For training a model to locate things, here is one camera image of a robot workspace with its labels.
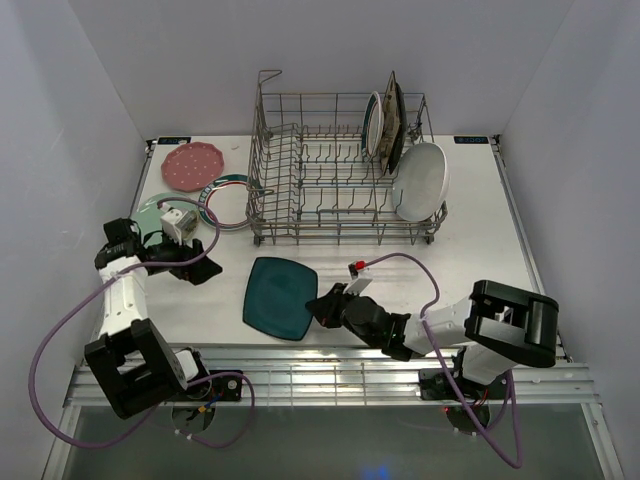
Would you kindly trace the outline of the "teal square plate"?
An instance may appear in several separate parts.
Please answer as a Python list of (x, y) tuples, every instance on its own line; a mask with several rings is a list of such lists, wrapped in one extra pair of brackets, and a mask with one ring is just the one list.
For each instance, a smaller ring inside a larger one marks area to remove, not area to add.
[(273, 338), (301, 341), (312, 321), (306, 304), (316, 300), (318, 274), (299, 262), (258, 257), (243, 302), (245, 325)]

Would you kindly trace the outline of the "mint green plate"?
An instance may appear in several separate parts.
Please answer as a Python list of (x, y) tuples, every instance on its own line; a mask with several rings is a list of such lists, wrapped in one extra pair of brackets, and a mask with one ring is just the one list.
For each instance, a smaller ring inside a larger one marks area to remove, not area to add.
[(137, 223), (141, 238), (145, 241), (147, 247), (155, 246), (162, 242), (161, 217), (164, 211), (157, 208), (157, 202), (169, 197), (180, 198), (180, 201), (164, 202), (164, 207), (174, 207), (186, 211), (198, 212), (197, 206), (189, 202), (184, 202), (183, 199), (186, 198), (186, 195), (179, 192), (160, 193), (143, 201), (130, 218)]

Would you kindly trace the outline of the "white oval plate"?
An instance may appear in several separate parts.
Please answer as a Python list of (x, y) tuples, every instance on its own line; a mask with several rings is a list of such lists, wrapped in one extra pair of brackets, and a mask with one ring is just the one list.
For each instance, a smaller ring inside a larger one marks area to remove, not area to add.
[(407, 222), (427, 220), (445, 201), (449, 183), (448, 161), (439, 145), (411, 146), (400, 158), (392, 185), (395, 213)]

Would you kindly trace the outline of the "black floral square plate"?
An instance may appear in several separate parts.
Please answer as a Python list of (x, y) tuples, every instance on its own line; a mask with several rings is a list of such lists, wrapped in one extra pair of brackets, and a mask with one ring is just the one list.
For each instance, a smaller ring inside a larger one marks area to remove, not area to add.
[(398, 82), (395, 82), (395, 94), (398, 128), (397, 132), (394, 134), (392, 149), (387, 164), (387, 170), (389, 174), (392, 174), (397, 169), (398, 163), (402, 156), (402, 149), (404, 147), (408, 126), (404, 93)]

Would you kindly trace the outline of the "striped rim plate front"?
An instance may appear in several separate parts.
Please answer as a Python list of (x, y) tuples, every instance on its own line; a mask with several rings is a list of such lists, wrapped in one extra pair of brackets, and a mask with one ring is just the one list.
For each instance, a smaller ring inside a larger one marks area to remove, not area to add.
[(384, 113), (382, 111), (381, 96), (377, 91), (370, 94), (365, 110), (361, 151), (364, 158), (373, 158), (379, 148), (384, 127)]

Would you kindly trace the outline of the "beige floral square plate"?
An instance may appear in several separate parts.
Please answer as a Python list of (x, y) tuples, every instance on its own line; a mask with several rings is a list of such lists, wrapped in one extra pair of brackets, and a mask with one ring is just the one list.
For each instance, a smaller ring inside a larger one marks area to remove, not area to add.
[(379, 159), (384, 173), (389, 170), (396, 137), (400, 132), (400, 101), (396, 74), (391, 72), (383, 100), (384, 126), (379, 145)]

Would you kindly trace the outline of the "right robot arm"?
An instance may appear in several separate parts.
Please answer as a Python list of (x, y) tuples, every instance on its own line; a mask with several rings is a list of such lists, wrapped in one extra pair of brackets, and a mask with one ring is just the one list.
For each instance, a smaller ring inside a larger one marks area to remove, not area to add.
[(480, 280), (454, 305), (424, 315), (399, 314), (355, 292), (355, 285), (337, 283), (307, 302), (306, 309), (322, 327), (343, 327), (394, 360), (459, 345), (451, 382), (464, 397), (476, 396), (516, 365), (550, 368), (556, 363), (559, 304), (550, 297)]

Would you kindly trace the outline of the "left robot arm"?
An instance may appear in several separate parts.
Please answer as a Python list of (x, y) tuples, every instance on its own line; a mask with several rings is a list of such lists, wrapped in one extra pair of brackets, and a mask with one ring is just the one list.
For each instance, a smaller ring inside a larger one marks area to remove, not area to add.
[(150, 275), (169, 272), (198, 286), (222, 273), (191, 236), (197, 216), (172, 210), (161, 217), (161, 241), (147, 246), (128, 218), (104, 225), (106, 245), (95, 257), (104, 292), (103, 321), (98, 338), (84, 357), (116, 415), (130, 418), (152, 406), (185, 394), (205, 397), (212, 376), (191, 348), (174, 352), (148, 315), (145, 284)]

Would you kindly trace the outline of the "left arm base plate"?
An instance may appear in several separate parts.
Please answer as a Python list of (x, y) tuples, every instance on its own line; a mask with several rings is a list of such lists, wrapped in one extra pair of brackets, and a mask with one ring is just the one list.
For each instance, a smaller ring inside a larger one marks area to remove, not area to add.
[(210, 375), (216, 378), (210, 379), (204, 386), (202, 399), (206, 404), (216, 402), (239, 402), (242, 399), (243, 379), (242, 371), (232, 370), (231, 374), (223, 370), (210, 370)]

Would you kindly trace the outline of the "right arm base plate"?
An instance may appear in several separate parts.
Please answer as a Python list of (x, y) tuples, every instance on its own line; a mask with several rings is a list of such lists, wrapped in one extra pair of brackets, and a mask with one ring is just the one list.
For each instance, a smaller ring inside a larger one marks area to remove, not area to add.
[[(481, 400), (501, 400), (507, 393), (507, 374), (496, 377), (489, 385), (480, 385), (453, 375), (453, 378), (466, 401), (479, 403)], [(442, 370), (420, 369), (418, 384), (422, 400), (451, 400), (458, 398), (453, 387)]]

